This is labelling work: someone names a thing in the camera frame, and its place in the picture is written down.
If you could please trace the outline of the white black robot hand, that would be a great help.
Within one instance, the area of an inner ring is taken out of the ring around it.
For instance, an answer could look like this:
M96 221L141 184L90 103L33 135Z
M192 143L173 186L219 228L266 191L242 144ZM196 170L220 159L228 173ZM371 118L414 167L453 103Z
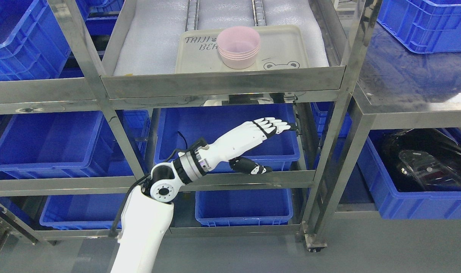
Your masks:
M200 157L199 166L208 173L220 162L227 162L235 172L249 175L269 173L272 168L262 166L242 155L274 135L294 131L296 128L294 124L274 117L246 121L217 138L215 142L201 147L196 152Z

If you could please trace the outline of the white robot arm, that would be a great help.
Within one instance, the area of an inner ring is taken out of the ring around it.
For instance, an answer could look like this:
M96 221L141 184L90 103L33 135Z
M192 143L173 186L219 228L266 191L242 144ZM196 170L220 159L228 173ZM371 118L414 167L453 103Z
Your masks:
M162 239L174 215L175 199L180 188L208 172L198 155L208 147L204 138L187 150L174 150L173 155L156 164L148 177L131 185L119 208L110 232L119 249L112 273L150 273L153 270Z

